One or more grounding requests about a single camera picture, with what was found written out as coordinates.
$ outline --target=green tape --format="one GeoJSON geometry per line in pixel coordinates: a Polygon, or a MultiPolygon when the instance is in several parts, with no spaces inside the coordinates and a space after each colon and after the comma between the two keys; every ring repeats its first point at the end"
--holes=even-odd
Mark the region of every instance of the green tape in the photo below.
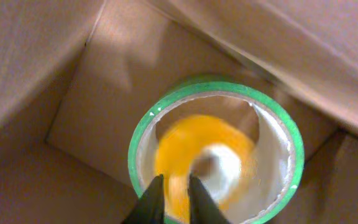
{"type": "MultiPolygon", "coordinates": [[[[129,144],[129,152],[128,152],[128,169],[129,175],[131,178],[132,186],[135,189],[135,192],[138,197],[143,194],[144,189],[141,188],[139,179],[137,177],[137,170],[136,170],[136,154],[137,148],[140,142],[140,139],[146,130],[146,127],[150,124],[155,116],[151,116],[150,113],[157,115],[161,112],[164,108],[168,107],[169,105],[173,104],[174,102],[183,99],[187,96],[194,95],[197,93],[204,93],[209,91],[226,91],[230,93],[237,93],[243,96],[247,96],[252,98],[270,110],[272,110],[278,118],[284,123],[287,127],[293,143],[295,145],[295,173],[293,175],[290,188],[282,198],[282,200],[266,215],[261,217],[260,219],[256,220],[254,223],[265,223],[273,218],[279,211],[281,211],[287,203],[292,198],[293,194],[295,193],[296,189],[299,186],[302,172],[303,172],[303,164],[305,161],[305,153],[303,150],[303,141],[301,134],[299,132],[298,126],[295,122],[291,119],[290,115],[273,99],[269,96],[253,89],[248,86],[231,83],[225,81],[224,77],[219,78],[218,81],[211,81],[205,76],[201,76],[199,78],[192,79],[181,85],[177,86],[174,90],[170,91],[167,95],[165,95],[161,100],[159,100],[148,112],[143,116],[143,118],[138,123],[137,127],[135,128],[134,134],[131,139],[131,143],[129,144]]],[[[169,217],[165,217],[165,223],[176,223],[169,217]]]]}

